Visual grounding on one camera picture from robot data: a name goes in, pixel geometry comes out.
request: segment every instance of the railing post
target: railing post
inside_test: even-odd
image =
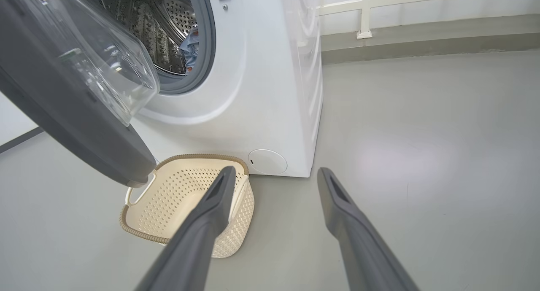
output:
[[[360,31],[356,33],[357,39],[371,38],[370,30],[371,0],[362,0],[362,17],[360,18]]]

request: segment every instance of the concrete ledge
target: concrete ledge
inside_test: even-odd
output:
[[[540,15],[458,20],[372,30],[321,38],[322,64],[490,51],[540,49]]]

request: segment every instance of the laundry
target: laundry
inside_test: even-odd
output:
[[[189,74],[193,70],[195,62],[197,62],[197,56],[199,55],[199,28],[193,28],[189,32],[186,39],[180,45],[180,51],[186,59],[186,74]]]

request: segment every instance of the plastic basket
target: plastic basket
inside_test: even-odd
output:
[[[154,177],[137,201],[132,188],[120,214],[120,226],[143,239],[166,244],[197,206],[222,168],[237,172],[229,224],[216,238],[213,258],[235,254],[246,237],[255,207],[246,164],[239,158],[212,154],[178,155],[159,163]]]

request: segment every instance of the floor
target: floor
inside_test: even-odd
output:
[[[540,51],[324,66],[312,177],[250,177],[251,227],[206,290],[348,289],[321,166],[420,289],[540,289],[539,72]],[[124,187],[46,134],[2,153],[0,178],[2,290],[131,290],[162,249],[118,226]]]

